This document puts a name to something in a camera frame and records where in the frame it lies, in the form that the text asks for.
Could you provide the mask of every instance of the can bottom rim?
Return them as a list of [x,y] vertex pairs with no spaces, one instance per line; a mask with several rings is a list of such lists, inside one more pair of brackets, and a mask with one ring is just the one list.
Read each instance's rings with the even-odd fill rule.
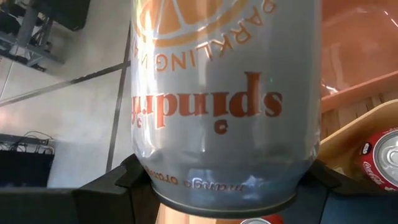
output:
[[250,210],[208,210],[203,208],[196,208],[192,206],[182,205],[181,203],[174,202],[173,200],[164,197],[156,189],[152,188],[156,195],[159,198],[159,201],[179,212],[187,213],[189,215],[195,215],[199,217],[206,217],[206,218],[217,218],[217,219],[248,219],[248,218],[255,218],[255,217],[264,217],[267,215],[273,215],[275,213],[284,210],[285,208],[289,207],[292,203],[296,201],[297,193],[295,192],[289,199],[286,201],[274,205],[268,206],[265,208],[258,208],[258,209],[250,209]]

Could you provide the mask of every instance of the white floor tile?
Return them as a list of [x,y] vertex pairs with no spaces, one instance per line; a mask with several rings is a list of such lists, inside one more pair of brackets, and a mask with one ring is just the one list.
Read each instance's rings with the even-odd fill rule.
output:
[[12,67],[12,60],[0,56],[0,100],[6,85],[7,77]]
[[[23,89],[27,74],[18,76]],[[120,70],[0,107],[0,133],[53,136],[49,187],[82,186],[105,173],[119,79]]]
[[128,68],[120,108],[118,135],[116,136],[112,168],[120,165],[125,158],[132,154],[131,145],[131,74],[130,68]]
[[63,77],[43,73],[19,63],[13,63],[1,100],[26,94],[30,91],[64,82]]

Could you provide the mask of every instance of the spindrift can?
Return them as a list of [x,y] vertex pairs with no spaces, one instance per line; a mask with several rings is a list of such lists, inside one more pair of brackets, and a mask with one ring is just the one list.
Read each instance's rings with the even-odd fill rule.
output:
[[398,190],[398,128],[371,136],[360,158],[363,171],[380,188]]
[[252,218],[318,152],[320,1],[133,0],[132,142],[161,202]]

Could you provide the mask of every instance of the wooden tray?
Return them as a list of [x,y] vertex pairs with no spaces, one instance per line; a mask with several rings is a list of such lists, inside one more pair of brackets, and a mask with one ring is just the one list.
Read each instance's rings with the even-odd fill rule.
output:
[[326,165],[348,177],[369,184],[359,170],[356,158],[363,144],[372,134],[398,127],[398,100],[383,103],[340,130],[320,144],[318,158]]

